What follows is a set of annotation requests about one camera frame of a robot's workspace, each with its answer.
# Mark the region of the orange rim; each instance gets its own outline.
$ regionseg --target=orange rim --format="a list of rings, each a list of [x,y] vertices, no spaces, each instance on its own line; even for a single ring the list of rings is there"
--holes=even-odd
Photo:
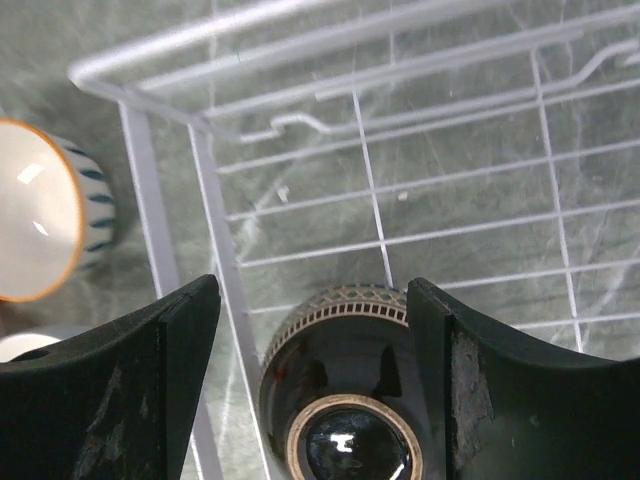
[[[53,140],[51,140],[51,138],[49,138],[49,136],[43,131],[38,130],[37,128],[27,123],[21,122],[19,120],[13,120],[11,118],[0,118],[0,125],[2,124],[5,124],[5,125],[9,124],[16,127],[24,128],[25,130],[28,130],[29,132],[38,136],[41,140],[44,140],[47,143],[47,145],[49,145],[49,147],[53,149],[53,151],[56,153],[56,155],[60,159],[60,162],[67,170],[67,173],[73,185],[73,189],[75,191],[76,203],[78,204],[78,207],[79,207],[78,211],[80,216],[79,218],[80,222],[79,222],[78,232],[77,232],[78,236],[77,236],[76,244],[73,247],[73,253],[71,255],[71,260],[69,261],[69,265],[67,266],[66,270],[62,273],[62,275],[45,290],[33,295],[28,295],[25,297],[6,297],[0,294],[0,301],[23,303],[23,302],[30,302],[33,300],[39,300],[43,297],[46,297],[52,294],[53,292],[58,290],[73,274],[76,267],[78,266],[78,263],[80,262],[80,259],[82,258],[84,242],[87,234],[87,225],[86,225],[87,215],[86,215],[85,205],[84,205],[84,193],[82,191],[82,187],[80,186],[80,181],[76,176],[75,168],[73,167],[73,165],[71,165],[69,160],[67,160],[67,157],[65,156],[62,149],[58,146],[58,144],[56,144]]]

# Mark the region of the bowl rim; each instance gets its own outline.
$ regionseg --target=bowl rim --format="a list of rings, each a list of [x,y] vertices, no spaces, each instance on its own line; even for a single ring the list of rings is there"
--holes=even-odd
[[[62,148],[53,139],[51,139],[51,137],[49,137],[48,134],[34,127],[33,125],[29,125],[26,122],[15,120],[13,118],[0,117],[0,126],[1,125],[10,125],[10,126],[27,130],[30,133],[39,137],[41,140],[43,140],[53,150],[53,152],[56,154],[56,156],[60,160],[60,163],[65,168],[67,175],[71,179],[75,201],[76,201],[76,204],[78,205],[78,216],[80,218],[78,219],[79,227],[78,227],[78,232],[76,236],[76,242],[73,247],[71,259],[69,260],[69,263],[67,264],[67,268],[62,272],[62,274],[54,282],[52,282],[47,288],[45,288],[44,290],[41,290],[40,292],[33,293],[31,295],[24,295],[21,297],[10,297],[10,296],[2,295],[2,293],[0,293],[0,301],[12,302],[12,303],[31,302],[34,300],[39,300],[41,298],[44,298],[52,294],[56,290],[58,290],[69,279],[69,277],[71,277],[73,272],[76,270],[76,267],[80,262],[80,259],[82,258],[84,244],[87,237],[87,212],[86,212],[86,206],[84,204],[84,191],[80,184],[80,180],[78,179],[75,173],[75,168],[73,167],[71,162],[67,159],[67,156],[62,150]]]

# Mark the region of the blue patterned bowl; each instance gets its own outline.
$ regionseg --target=blue patterned bowl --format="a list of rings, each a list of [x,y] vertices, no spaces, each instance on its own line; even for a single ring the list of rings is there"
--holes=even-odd
[[[95,266],[113,240],[104,174],[78,146],[0,119],[0,300],[53,293]]]

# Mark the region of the marble surface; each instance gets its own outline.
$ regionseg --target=marble surface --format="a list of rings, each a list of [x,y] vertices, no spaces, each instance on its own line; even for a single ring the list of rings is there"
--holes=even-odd
[[[51,297],[27,305],[0,305],[5,333],[31,326],[71,323],[95,326],[154,299],[142,227],[126,158],[117,108],[110,102],[79,92],[66,79],[74,60],[103,48],[160,31],[171,25],[210,15],[238,1],[159,0],[0,0],[0,108],[10,117],[31,122],[69,138],[91,154],[106,172],[118,207],[117,244],[108,260],[88,277],[69,283]],[[393,5],[408,3],[395,1]],[[508,34],[549,22],[570,20],[602,10],[605,4],[632,2],[520,1],[500,10],[454,19],[441,25],[395,38],[377,40],[358,48],[294,63],[273,71],[221,81],[212,88],[189,89],[169,99],[181,108],[220,105],[267,93],[313,79],[349,73],[389,61],[469,44],[497,34]],[[372,11],[389,2],[367,2]],[[259,45],[282,36],[290,27],[312,27],[354,14],[366,14],[355,2],[327,12],[303,16],[289,24],[256,29],[246,35],[220,39],[215,44],[185,52],[168,64],[184,66],[209,55]],[[575,74],[601,48],[637,37],[637,28],[615,26],[583,38],[542,49],[538,54],[541,81]],[[136,77],[148,68],[127,72]],[[605,62],[571,92],[637,78],[640,69],[616,69]],[[478,98],[506,90],[530,87],[533,75],[525,53],[440,72],[361,94],[365,119],[416,111],[432,106]],[[590,155],[573,152],[606,147],[638,138],[640,86],[590,98],[557,101],[546,108],[549,139],[563,210],[630,201],[640,198],[640,144],[635,148],[609,148]],[[356,121],[350,95],[327,102],[303,101],[280,110],[220,119],[227,128],[253,131],[268,126],[274,114],[297,110],[331,124]],[[153,118],[154,143],[169,223],[181,278],[186,282],[211,269],[211,249],[193,167],[187,132],[180,126]],[[377,187],[380,219],[387,238],[423,232],[461,229],[554,211],[552,182],[546,163],[543,125],[538,108],[493,115],[483,121],[432,128],[388,141],[369,136],[367,154]],[[344,148],[332,147],[344,140]],[[224,175],[227,211],[238,216],[231,222],[237,256],[248,264],[243,280],[259,352],[295,305],[323,286],[353,281],[384,281],[379,247],[296,258],[267,264],[276,256],[376,241],[378,230],[369,179],[358,131],[343,136],[320,135],[302,126],[287,129],[277,140],[238,146],[218,139],[214,153],[223,166],[256,158],[287,155],[296,149],[312,154],[295,155],[287,162]],[[465,177],[464,172],[527,162],[518,169]],[[397,183],[436,180],[415,188],[394,189]],[[257,218],[251,212],[311,201],[327,195],[357,198],[306,209],[275,212]],[[606,209],[564,218],[567,253],[572,267],[578,318],[584,351],[624,359],[640,354],[640,216],[637,206]],[[449,231],[410,243],[387,247],[393,281],[404,286],[415,276],[445,286],[469,305],[501,321],[525,328],[527,333],[577,349],[567,279],[563,268],[557,218],[466,233]],[[607,264],[607,268],[589,266]],[[534,278],[525,278],[536,272]],[[472,281],[510,276],[509,281]],[[220,322],[211,359],[205,395],[227,478],[261,478],[257,443],[248,402],[240,378],[226,316]],[[189,454],[185,479],[196,478]]]

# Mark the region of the patterned rim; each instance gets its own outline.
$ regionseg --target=patterned rim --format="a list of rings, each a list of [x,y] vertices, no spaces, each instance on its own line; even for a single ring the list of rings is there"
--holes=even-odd
[[[305,328],[323,320],[352,315],[382,318],[408,327],[407,300],[402,292],[377,284],[332,287],[314,295],[285,318],[265,353],[263,370],[287,341]]]
[[[404,441],[409,446],[411,452],[411,478],[410,480],[420,480],[424,470],[422,460],[422,450],[417,437],[411,430],[411,427],[402,419],[400,415],[387,407],[385,404],[372,398],[362,395],[330,395],[321,398],[307,405],[295,418],[289,436],[287,438],[286,455],[287,465],[291,471],[294,480],[306,480],[300,465],[300,459],[297,455],[298,443],[303,435],[305,427],[311,419],[321,413],[323,410],[331,409],[338,406],[356,406],[366,410],[375,412],[380,418],[395,427],[402,435]]]

